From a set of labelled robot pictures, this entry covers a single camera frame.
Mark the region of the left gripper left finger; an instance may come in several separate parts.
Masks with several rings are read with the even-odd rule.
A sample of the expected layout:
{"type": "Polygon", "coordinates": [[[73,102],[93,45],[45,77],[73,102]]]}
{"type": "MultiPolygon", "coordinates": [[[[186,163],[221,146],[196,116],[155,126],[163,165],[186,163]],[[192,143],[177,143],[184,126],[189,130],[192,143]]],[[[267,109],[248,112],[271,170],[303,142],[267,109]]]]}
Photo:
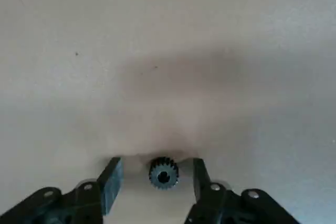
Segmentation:
{"type": "Polygon", "coordinates": [[[80,182],[63,194],[44,187],[1,215],[1,223],[103,223],[123,181],[121,157],[113,157],[97,179],[80,182]]]}

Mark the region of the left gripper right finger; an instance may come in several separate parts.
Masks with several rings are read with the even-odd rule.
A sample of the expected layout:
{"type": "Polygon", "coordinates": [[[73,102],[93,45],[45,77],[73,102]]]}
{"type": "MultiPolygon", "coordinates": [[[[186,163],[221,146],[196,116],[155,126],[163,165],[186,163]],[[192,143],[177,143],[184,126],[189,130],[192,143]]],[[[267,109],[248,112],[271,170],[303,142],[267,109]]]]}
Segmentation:
{"type": "Polygon", "coordinates": [[[251,188],[240,195],[210,179],[203,159],[193,158],[196,202],[185,223],[298,223],[265,191],[251,188]]]}

